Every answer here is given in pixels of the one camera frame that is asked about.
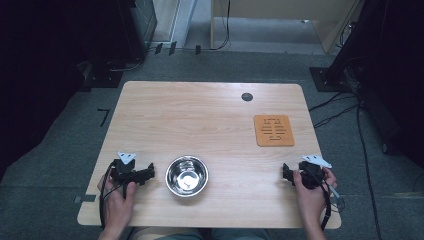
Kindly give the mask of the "person's left hand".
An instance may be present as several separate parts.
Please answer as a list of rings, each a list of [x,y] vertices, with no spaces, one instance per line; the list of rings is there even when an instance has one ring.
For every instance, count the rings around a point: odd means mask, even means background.
[[[134,182],[130,182],[127,186],[126,197],[123,197],[117,190],[109,195],[105,200],[103,210],[105,219],[104,229],[125,230],[132,219],[136,190],[137,185]]]

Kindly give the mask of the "person's right hand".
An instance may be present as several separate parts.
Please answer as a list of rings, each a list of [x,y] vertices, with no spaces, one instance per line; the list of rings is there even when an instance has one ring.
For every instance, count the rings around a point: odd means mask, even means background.
[[[314,190],[307,189],[302,183],[299,171],[293,172],[299,213],[307,232],[322,233],[320,217],[326,207],[324,191],[318,187]]]

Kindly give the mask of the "dark curtain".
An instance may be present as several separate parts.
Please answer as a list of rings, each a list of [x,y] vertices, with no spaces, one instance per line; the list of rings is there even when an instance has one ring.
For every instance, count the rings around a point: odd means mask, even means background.
[[[424,0],[365,0],[330,78],[347,69],[356,72],[385,151],[424,168]]]
[[[116,34],[116,0],[0,0],[0,181],[39,145]]]

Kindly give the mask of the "dark metal equipment rack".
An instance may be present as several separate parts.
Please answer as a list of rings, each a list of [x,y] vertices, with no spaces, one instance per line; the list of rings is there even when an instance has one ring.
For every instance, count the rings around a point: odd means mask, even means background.
[[[130,0],[130,3],[130,11],[141,47],[141,58],[145,59],[157,26],[154,3],[153,0]]]

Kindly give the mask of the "light wooden cabinet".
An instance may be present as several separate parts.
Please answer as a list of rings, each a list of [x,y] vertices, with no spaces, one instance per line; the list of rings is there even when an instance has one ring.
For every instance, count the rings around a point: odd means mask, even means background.
[[[325,53],[336,45],[344,27],[364,0],[210,0],[210,46],[215,47],[215,19],[311,20]]]

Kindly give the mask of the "black floor tape mark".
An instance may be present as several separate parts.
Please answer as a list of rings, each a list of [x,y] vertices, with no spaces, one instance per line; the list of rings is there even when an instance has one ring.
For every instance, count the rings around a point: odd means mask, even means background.
[[[110,113],[110,109],[98,108],[97,111],[98,112],[102,112],[104,114],[104,116],[102,118],[102,121],[100,123],[100,127],[103,127],[105,125],[105,122],[106,122],[106,120],[108,118],[108,115]]]

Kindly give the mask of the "stainless steel bowl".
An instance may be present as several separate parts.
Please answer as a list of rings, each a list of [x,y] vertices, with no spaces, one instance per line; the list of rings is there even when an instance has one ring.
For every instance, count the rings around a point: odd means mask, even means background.
[[[195,156],[176,158],[167,168],[165,182],[176,196],[188,198],[199,194],[207,185],[209,171],[206,164]]]

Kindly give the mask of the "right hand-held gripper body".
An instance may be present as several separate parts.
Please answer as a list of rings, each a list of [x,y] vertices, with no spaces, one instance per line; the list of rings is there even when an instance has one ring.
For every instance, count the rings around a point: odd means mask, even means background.
[[[320,155],[303,155],[301,159],[302,162],[299,163],[299,170],[303,185],[310,190],[319,187],[325,176],[322,168],[331,169],[332,164]]]

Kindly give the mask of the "black stand base plate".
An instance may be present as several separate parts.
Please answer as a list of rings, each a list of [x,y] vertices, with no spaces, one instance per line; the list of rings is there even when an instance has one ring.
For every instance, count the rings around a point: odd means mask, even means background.
[[[328,68],[310,67],[310,74],[318,92],[350,92],[344,81],[336,80]]]

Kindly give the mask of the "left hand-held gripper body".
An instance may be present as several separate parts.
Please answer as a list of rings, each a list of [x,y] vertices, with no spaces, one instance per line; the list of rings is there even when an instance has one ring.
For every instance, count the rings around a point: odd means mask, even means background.
[[[135,153],[118,152],[118,158],[112,162],[112,173],[110,176],[116,187],[127,185],[134,182],[140,186],[144,182],[140,178],[140,173],[135,171]]]

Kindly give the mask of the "square wooden trivet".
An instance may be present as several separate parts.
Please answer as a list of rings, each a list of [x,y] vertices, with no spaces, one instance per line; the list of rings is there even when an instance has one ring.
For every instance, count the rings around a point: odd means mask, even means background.
[[[258,146],[295,145],[291,124],[286,115],[255,115],[253,121]]]

